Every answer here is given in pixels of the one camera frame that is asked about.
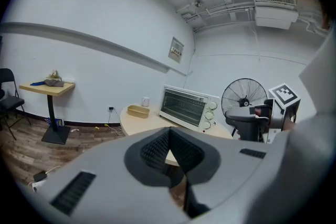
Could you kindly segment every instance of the black folding chair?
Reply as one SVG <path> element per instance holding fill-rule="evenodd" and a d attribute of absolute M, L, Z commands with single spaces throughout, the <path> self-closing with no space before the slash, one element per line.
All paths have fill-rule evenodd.
<path fill-rule="evenodd" d="M 27 119 L 27 121 L 29 122 L 29 125 L 31 125 L 29 118 L 26 115 L 25 110 L 23 109 L 23 104 L 25 103 L 25 100 L 21 99 L 19 97 L 19 93 L 17 92 L 17 88 L 16 88 L 16 83 L 15 83 L 15 79 L 14 79 L 14 75 L 13 72 L 8 69 L 8 68 L 0 68 L 0 83 L 2 82 L 14 82 L 14 86 L 15 86 L 15 96 L 9 96 L 5 99 L 2 99 L 0 101 L 0 120 L 4 119 L 5 123 L 12 135 L 12 137 L 16 140 L 16 137 L 14 136 L 14 134 L 11 131 L 11 127 L 17 123 L 18 121 L 22 120 L 23 118 L 18 119 L 16 122 L 14 122 L 11 126 L 8 125 L 7 122 L 7 117 L 8 114 L 11 112 L 14 112 L 16 108 L 18 108 L 19 106 L 21 106 L 22 111 Z"/>

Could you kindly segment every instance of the wooden tabletop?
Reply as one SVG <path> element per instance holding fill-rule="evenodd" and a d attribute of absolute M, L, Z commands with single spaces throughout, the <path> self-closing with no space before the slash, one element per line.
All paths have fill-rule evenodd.
<path fill-rule="evenodd" d="M 60 96 L 63 93 L 75 87 L 74 83 L 66 83 L 66 82 L 64 83 L 63 87 L 50 87 L 46 85 L 30 86 L 31 83 L 21 84 L 19 85 L 19 89 L 52 96 Z"/>
<path fill-rule="evenodd" d="M 180 125 L 169 121 L 163 117 L 159 116 L 159 106 L 151 105 L 149 107 L 150 112 L 147 119 L 141 119 L 135 116 L 131 116 L 127 113 L 127 107 L 125 107 L 120 114 L 120 125 L 123 128 L 125 135 L 133 135 L 153 129 L 163 128 L 163 127 L 181 127 Z M 230 132 L 222 126 L 220 123 L 217 123 L 213 126 L 208 134 L 204 135 L 213 135 L 222 138 L 232 139 Z M 166 163 L 170 165 L 178 166 L 173 153 L 169 151 Z"/>

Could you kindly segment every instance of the blue cloth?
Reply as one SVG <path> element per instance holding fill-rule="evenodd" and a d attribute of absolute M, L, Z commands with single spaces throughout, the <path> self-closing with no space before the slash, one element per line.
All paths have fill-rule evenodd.
<path fill-rule="evenodd" d="M 40 82 L 35 82 L 35 83 L 32 83 L 30 86 L 40 86 L 40 85 L 44 85 L 44 81 L 40 81 Z"/>

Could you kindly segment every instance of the toaster oven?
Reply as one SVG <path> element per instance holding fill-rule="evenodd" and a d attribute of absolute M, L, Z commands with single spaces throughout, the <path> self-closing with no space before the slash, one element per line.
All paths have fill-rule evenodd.
<path fill-rule="evenodd" d="M 215 123 L 219 97 L 165 85 L 159 115 L 193 131 L 207 133 Z"/>

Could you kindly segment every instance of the electric fan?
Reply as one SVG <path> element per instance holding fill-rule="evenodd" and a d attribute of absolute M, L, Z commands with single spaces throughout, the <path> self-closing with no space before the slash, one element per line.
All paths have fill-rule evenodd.
<path fill-rule="evenodd" d="M 222 110 L 249 105 L 264 104 L 267 99 L 265 89 L 253 79 L 238 79 L 232 82 L 222 96 Z"/>

